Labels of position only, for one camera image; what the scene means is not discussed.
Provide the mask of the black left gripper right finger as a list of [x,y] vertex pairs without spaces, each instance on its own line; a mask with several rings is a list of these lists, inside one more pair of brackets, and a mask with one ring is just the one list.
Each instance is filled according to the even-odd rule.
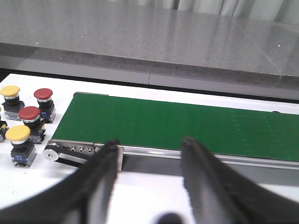
[[299,204],[264,189],[215,158],[196,139],[186,137],[181,159],[184,187],[198,224],[297,224]]

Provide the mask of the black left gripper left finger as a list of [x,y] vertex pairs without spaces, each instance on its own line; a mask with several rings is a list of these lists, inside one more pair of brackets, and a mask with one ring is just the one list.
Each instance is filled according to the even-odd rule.
[[72,175],[0,211],[2,224],[104,224],[118,173],[119,141],[107,142]]

